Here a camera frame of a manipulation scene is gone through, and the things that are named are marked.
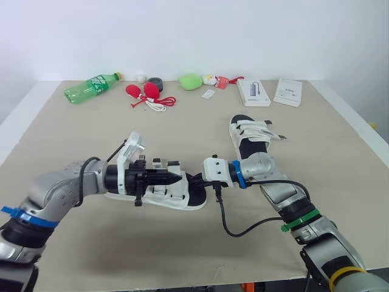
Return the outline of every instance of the white string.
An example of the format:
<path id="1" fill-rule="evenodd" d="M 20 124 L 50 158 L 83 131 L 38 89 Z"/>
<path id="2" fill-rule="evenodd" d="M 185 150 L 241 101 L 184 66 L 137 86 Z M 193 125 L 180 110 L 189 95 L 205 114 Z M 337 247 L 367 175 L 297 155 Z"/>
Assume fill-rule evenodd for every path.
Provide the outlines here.
<path id="1" fill-rule="evenodd" d="M 145 101 L 145 103 L 146 103 L 152 110 L 155 110 L 155 111 L 166 111 L 166 106 L 161 105 L 160 103 L 154 103 L 153 100 L 154 100 L 154 99 L 149 99 L 149 98 L 147 98 L 147 100 Z"/>

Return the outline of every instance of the red pom pom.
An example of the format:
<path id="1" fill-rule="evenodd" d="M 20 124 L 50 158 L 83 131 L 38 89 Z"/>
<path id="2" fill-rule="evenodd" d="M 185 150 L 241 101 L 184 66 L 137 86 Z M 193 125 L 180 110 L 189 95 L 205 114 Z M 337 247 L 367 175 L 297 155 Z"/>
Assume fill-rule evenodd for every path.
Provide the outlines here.
<path id="1" fill-rule="evenodd" d="M 143 91 L 145 95 L 151 99 L 158 99 L 159 98 L 159 90 L 158 87 L 151 82 L 147 82 L 145 86 L 143 87 Z"/>
<path id="2" fill-rule="evenodd" d="M 126 93 L 137 99 L 140 94 L 140 88 L 134 84 L 128 85 L 126 87 Z"/>

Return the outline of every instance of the green cable tie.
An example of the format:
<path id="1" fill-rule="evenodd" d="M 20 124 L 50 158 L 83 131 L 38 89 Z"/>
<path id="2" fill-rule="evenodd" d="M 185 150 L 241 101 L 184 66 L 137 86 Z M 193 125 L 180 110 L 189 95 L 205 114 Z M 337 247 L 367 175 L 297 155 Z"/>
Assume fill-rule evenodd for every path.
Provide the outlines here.
<path id="1" fill-rule="evenodd" d="M 288 224 L 282 225 L 281 226 L 281 230 L 282 230 L 282 232 L 287 232 L 291 228 L 296 227 L 296 226 L 302 224 L 305 221 L 308 221 L 309 219 L 315 217 L 318 214 L 320 214 L 320 212 L 317 209 L 312 210 L 312 211 L 310 211 L 310 213 L 307 213 L 304 216 L 301 216 L 300 218 L 298 218 L 298 219 L 296 219 L 296 220 L 294 220 L 294 221 L 292 221 L 292 222 L 290 222 Z"/>

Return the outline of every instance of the small white card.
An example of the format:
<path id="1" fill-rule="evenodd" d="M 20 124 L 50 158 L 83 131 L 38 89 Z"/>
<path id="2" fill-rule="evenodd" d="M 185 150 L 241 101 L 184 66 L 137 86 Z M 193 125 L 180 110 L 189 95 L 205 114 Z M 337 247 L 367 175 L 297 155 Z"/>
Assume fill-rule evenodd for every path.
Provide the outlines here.
<path id="1" fill-rule="evenodd" d="M 214 93 L 214 90 L 208 89 L 201 97 L 209 99 Z"/>
<path id="2" fill-rule="evenodd" d="M 280 78 L 273 101 L 298 107 L 301 103 L 302 87 L 302 82 Z"/>

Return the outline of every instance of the bottle cap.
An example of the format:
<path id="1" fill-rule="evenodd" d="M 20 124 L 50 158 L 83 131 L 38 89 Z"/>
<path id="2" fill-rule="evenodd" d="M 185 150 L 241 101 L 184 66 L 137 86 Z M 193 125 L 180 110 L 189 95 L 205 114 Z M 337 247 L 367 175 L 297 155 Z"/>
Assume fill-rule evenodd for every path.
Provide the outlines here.
<path id="1" fill-rule="evenodd" d="M 122 79 L 122 75 L 121 75 L 121 73 L 119 73 L 119 72 L 116 72 L 114 75 L 115 75 L 115 77 L 116 77 L 116 79 L 117 79 L 117 80 L 120 80 L 120 79 Z"/>

